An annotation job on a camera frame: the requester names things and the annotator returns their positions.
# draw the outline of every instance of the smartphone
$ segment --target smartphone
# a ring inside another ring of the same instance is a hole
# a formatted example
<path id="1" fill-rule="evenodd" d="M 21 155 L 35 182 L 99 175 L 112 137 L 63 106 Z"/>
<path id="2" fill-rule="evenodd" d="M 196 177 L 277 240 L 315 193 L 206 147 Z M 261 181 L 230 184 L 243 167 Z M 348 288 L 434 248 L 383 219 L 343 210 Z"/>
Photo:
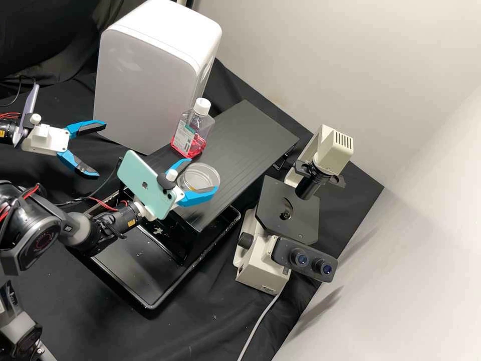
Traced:
<path id="1" fill-rule="evenodd" d="M 167 217 L 177 196 L 157 182 L 157 173 L 136 152 L 125 153 L 117 176 L 158 219 Z"/>

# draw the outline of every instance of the inverted microscope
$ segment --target inverted microscope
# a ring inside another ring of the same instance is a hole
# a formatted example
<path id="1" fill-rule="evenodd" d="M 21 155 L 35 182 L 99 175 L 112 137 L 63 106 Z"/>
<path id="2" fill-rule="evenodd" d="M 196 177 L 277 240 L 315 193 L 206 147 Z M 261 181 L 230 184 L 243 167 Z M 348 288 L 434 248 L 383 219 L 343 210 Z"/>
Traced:
<path id="1" fill-rule="evenodd" d="M 353 154 L 353 139 L 322 125 L 287 173 L 284 182 L 264 176 L 259 203 L 246 211 L 235 250 L 236 281 L 278 294 L 299 272 L 331 282 L 336 258 L 311 245 L 318 241 L 322 186 L 344 188 L 340 175 Z"/>

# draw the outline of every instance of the black plate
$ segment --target black plate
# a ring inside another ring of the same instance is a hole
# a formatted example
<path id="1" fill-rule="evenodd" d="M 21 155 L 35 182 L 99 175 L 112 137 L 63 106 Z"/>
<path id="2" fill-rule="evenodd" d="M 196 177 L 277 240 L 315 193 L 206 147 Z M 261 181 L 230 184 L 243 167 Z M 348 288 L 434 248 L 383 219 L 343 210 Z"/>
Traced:
<path id="1" fill-rule="evenodd" d="M 275 235 L 310 245 L 319 239 L 319 198 L 300 199 L 295 188 L 264 176 L 256 218 Z"/>
<path id="2" fill-rule="evenodd" d="M 116 197 L 108 198 L 108 203 L 115 204 Z M 100 210 L 95 206 L 88 213 Z M 146 222 L 130 230 L 126 239 L 117 240 L 91 260 L 145 308 L 155 309 L 240 218 L 241 214 L 230 206 L 196 236 L 183 232 L 176 220 L 167 216 L 164 221 Z M 169 225 L 177 226 L 162 234 L 148 232 L 159 226 L 169 229 Z M 176 241 L 177 249 L 170 249 L 168 245 Z M 181 261 L 178 254 L 184 254 Z"/>

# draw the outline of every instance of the black tray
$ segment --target black tray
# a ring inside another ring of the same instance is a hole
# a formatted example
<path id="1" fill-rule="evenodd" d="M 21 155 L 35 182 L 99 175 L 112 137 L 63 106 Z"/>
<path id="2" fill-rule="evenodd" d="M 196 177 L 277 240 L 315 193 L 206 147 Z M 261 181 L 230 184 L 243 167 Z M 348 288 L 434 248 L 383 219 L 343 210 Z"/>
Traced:
<path id="1" fill-rule="evenodd" d="M 115 205 L 117 196 L 115 193 L 105 202 Z M 102 211 L 97 205 L 86 213 L 95 215 Z M 164 221 L 144 222 L 127 232 L 126 239 L 115 241 L 91 260 L 143 307 L 155 309 L 240 218 L 238 210 L 229 206 L 200 234 L 183 231 L 170 215 Z M 168 229 L 171 225 L 177 226 L 170 234 L 154 235 L 147 230 L 153 227 Z M 182 257 L 172 251 L 175 240 L 179 254 L 184 254 Z"/>

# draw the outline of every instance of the white knob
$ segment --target white knob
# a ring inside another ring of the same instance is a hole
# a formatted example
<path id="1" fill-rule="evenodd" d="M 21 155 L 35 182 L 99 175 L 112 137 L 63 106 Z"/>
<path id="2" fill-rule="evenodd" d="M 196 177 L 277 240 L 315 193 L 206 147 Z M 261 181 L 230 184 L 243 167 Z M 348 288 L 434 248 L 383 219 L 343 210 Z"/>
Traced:
<path id="1" fill-rule="evenodd" d="M 177 179 L 178 175 L 179 173 L 175 169 L 169 169 L 165 177 L 167 178 L 168 181 L 173 182 Z"/>
<path id="2" fill-rule="evenodd" d="M 42 121 L 42 117 L 40 116 L 40 114 L 33 113 L 30 116 L 30 123 L 32 123 L 33 125 L 38 125 L 41 121 Z"/>

